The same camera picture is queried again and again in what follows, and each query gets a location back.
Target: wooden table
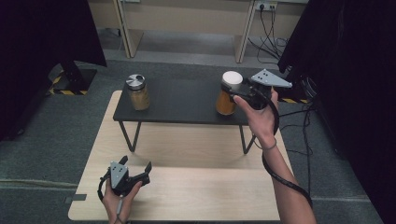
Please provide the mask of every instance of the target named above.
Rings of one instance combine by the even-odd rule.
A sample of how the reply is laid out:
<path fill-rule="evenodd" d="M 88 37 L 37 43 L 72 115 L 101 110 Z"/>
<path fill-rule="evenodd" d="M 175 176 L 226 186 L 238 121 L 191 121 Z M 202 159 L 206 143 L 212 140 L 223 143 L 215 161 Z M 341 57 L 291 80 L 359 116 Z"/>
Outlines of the wooden table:
<path fill-rule="evenodd" d="M 131 220 L 279 220 L 271 177 L 262 166 L 261 150 L 254 145 L 241 151 L 237 126 L 143 123 L 136 152 L 130 152 L 113 115 L 121 91 L 110 99 L 73 201 L 72 220 L 107 220 L 97 196 L 99 178 L 111 161 L 128 155 L 130 175 L 152 162 L 151 183 L 134 199 Z M 127 122 L 129 132 L 137 122 Z M 251 133 L 248 126 L 245 137 Z M 290 162 L 280 132 L 276 140 Z"/>

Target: black curtain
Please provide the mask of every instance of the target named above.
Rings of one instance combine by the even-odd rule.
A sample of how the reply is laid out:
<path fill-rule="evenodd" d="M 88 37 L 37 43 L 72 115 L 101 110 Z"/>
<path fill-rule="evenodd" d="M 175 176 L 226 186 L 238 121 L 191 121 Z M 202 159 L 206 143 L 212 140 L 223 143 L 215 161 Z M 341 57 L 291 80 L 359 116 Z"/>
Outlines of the black curtain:
<path fill-rule="evenodd" d="M 50 87 L 56 64 L 106 66 L 86 0 L 5 1 L 0 30 L 0 140 L 38 103 L 32 101 L 39 90 Z"/>
<path fill-rule="evenodd" d="M 396 222 L 395 11 L 390 0 L 310 0 L 278 64 L 317 84 L 319 112 L 385 223 Z"/>

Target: wall outlet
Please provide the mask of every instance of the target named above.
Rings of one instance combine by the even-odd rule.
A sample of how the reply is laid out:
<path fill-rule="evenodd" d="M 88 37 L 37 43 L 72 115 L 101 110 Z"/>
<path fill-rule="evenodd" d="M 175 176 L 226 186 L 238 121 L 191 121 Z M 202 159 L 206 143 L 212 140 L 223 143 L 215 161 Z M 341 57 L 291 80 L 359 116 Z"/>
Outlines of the wall outlet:
<path fill-rule="evenodd" d="M 264 11 L 275 11 L 277 2 L 270 2 L 270 1 L 257 1 L 256 10 L 260 11 L 260 6 L 264 6 Z"/>

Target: yellow black tape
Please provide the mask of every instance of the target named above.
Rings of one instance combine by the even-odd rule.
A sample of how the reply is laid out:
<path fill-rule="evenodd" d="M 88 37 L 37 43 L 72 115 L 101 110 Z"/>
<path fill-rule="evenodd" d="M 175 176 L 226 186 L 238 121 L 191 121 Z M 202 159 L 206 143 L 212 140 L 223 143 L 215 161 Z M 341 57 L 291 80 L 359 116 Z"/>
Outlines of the yellow black tape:
<path fill-rule="evenodd" d="M 307 104 L 308 100 L 302 99 L 291 99 L 291 98 L 280 98 L 279 102 L 291 103 L 291 104 Z"/>
<path fill-rule="evenodd" d="M 53 87 L 55 86 L 56 83 L 59 82 L 62 78 L 62 72 L 59 76 L 57 76 L 55 79 L 52 81 L 52 86 L 49 89 L 49 92 L 51 94 L 62 94 L 62 95 L 85 95 L 87 94 L 88 91 L 70 91 L 70 90 L 62 90 L 62 91 L 56 91 Z"/>

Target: gray carpet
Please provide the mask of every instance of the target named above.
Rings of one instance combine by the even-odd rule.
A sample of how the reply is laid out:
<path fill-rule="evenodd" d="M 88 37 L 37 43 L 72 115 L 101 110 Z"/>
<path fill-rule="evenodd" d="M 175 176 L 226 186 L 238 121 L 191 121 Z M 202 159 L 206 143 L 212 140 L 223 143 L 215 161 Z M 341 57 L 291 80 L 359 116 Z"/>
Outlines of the gray carpet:
<path fill-rule="evenodd" d="M 46 97 L 24 134 L 14 141 L 0 142 L 0 179 L 56 182 L 50 188 L 0 182 L 0 223 L 74 223 L 67 217 L 70 204 L 64 203 L 64 199 L 76 190 L 111 93 L 121 90 L 129 75 L 220 80 L 229 70 L 246 77 L 261 70 L 116 61 L 108 61 L 108 68 L 91 65 L 80 68 L 85 67 L 98 69 L 86 95 Z M 55 67 L 49 77 L 55 78 L 60 70 Z M 302 105 L 280 103 L 279 114 L 301 109 Z M 281 119 L 280 128 L 302 125 L 303 121 L 304 113 L 287 116 Z M 310 125 L 306 130 L 313 149 L 311 195 L 318 223 L 382 223 L 348 162 L 333 151 L 316 112 L 310 113 Z M 286 149 L 305 152 L 301 127 L 287 127 L 282 135 Z M 300 185 L 307 189 L 306 156 L 290 151 L 289 157 Z"/>

